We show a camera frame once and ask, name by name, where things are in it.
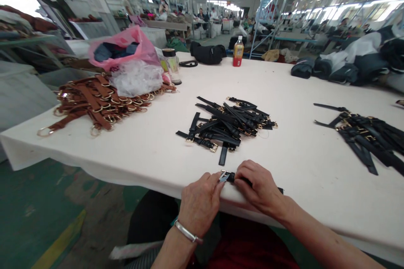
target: white tablecloth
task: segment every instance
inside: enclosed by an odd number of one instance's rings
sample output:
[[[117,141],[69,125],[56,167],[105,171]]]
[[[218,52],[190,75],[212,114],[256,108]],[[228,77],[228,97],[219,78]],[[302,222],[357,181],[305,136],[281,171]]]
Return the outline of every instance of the white tablecloth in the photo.
[[[193,59],[186,53],[178,56],[181,61]],[[402,96],[380,88],[292,77],[292,65],[243,59],[236,68],[231,61],[182,68],[179,93],[157,96],[147,113],[134,113],[97,138],[90,136],[91,121],[86,116],[50,137],[38,137],[39,128],[60,119],[48,111],[3,132],[1,141],[15,170],[51,157],[107,182],[141,185],[180,198],[182,188],[204,172],[223,169],[218,165],[220,148],[212,153],[175,135],[178,130],[188,132],[196,111],[210,117],[194,106],[199,103],[196,97],[216,103],[228,96],[247,100],[270,113],[279,128],[244,137],[240,147],[228,153],[224,169],[236,171],[243,160],[252,159],[270,170],[285,194],[326,226],[395,249],[403,257],[404,177],[377,159],[379,176],[370,174],[335,130],[313,123],[314,119],[330,122],[338,115],[313,106],[323,103],[345,106],[404,129],[404,111],[393,105]],[[221,198],[223,211],[275,224],[253,211],[231,184],[224,187]]]

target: hand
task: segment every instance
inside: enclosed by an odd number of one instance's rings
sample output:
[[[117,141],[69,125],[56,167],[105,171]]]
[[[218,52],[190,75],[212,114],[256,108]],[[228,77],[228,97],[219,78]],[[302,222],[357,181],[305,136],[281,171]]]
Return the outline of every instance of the hand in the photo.
[[[202,238],[219,211],[219,197],[224,182],[219,183],[220,172],[204,175],[182,191],[178,221],[192,234]]]
[[[252,188],[241,177],[249,179]],[[251,160],[242,162],[237,168],[234,183],[247,201],[263,214],[281,220],[288,213],[287,198],[280,193],[271,173],[260,164]]]

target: pink plastic bag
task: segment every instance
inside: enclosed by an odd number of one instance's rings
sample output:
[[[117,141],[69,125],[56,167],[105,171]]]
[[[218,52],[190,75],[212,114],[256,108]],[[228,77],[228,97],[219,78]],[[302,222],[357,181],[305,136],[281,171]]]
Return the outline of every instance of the pink plastic bag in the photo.
[[[117,59],[107,59],[102,62],[98,62],[94,60],[94,51],[97,47],[103,42],[113,43],[120,47],[127,47],[132,42],[139,43],[136,52],[134,55],[130,55],[123,58]],[[102,67],[105,71],[116,71],[119,69],[119,65],[132,61],[132,60],[142,60],[150,65],[161,66],[159,57],[157,56],[157,52],[154,48],[154,45],[150,42],[150,40],[146,37],[146,35],[142,32],[139,25],[134,27],[130,27],[119,34],[116,34],[110,38],[105,40],[95,41],[90,45],[88,49],[88,57],[91,64]]]

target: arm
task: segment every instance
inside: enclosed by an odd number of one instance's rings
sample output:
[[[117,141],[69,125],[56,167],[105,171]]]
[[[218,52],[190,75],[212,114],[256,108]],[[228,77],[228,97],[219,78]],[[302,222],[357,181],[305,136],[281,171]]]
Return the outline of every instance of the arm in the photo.
[[[249,179],[252,188],[241,177]],[[293,199],[282,195],[271,173],[261,165],[251,160],[241,163],[235,184],[253,206],[288,229],[325,268],[383,268],[305,212]]]
[[[224,182],[218,182],[220,174],[206,172],[182,191],[178,221],[200,238],[209,230],[219,211],[219,196],[224,186]],[[167,233],[152,269],[186,268],[196,247],[196,243],[192,243],[174,226]]]

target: silver bracelet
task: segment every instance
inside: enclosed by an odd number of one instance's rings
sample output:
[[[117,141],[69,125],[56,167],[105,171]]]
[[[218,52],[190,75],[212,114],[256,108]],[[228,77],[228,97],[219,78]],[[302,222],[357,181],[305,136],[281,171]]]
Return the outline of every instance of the silver bracelet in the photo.
[[[185,235],[191,242],[197,243],[199,245],[203,244],[203,239],[197,237],[196,235],[193,235],[191,232],[185,229],[178,220],[175,220],[174,226],[177,227],[178,230],[181,231],[181,233]]]

